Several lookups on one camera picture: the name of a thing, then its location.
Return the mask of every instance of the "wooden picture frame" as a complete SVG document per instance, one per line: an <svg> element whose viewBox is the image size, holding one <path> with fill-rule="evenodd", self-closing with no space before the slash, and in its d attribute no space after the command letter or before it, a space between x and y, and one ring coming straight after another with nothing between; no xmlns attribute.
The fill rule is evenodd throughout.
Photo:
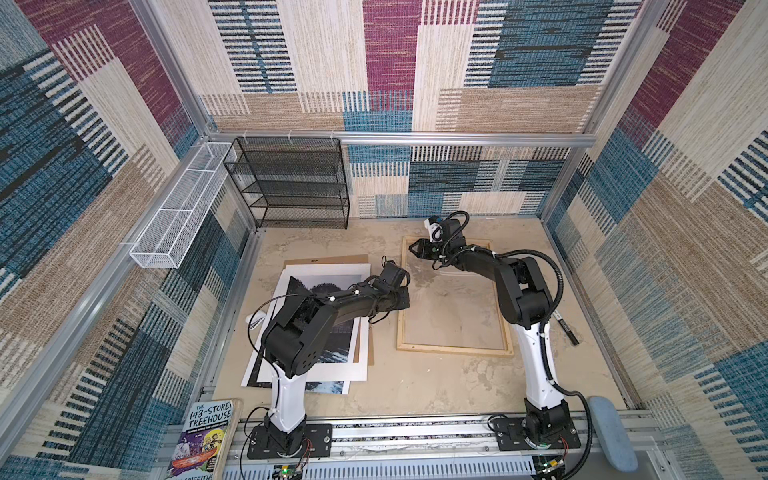
<svg viewBox="0 0 768 480"><path fill-rule="evenodd" d="M420 260L413 256L409 252L408 246L416 242L420 237L403 237L402 238L402 253L400 257L401 266L404 269L408 269L409 261L425 262L427 260ZM489 248L493 250L492 242L490 240L477 240L467 239L467 244L476 244L481 247ZM423 353L454 353L459 355L474 355L474 356L513 356L514 350L512 348L512 334L509 329L509 324L504 319L501 310L498 308L498 297L494 295L496 302L496 312L498 314L499 328L502 332L502 342L504 349L483 349L468 346L443 346L443 345L425 345L420 343L406 343L406 318L408 310L398 311L397 316L397 350L406 352L423 352Z"/></svg>

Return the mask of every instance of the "white wire basket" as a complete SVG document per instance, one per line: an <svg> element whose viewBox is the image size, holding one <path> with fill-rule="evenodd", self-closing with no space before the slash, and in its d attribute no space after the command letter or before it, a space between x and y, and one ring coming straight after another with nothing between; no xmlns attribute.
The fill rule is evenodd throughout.
<svg viewBox="0 0 768 480"><path fill-rule="evenodd" d="M208 142L195 154L131 248L141 268L179 268L227 178L224 160L237 159L231 147Z"/></svg>

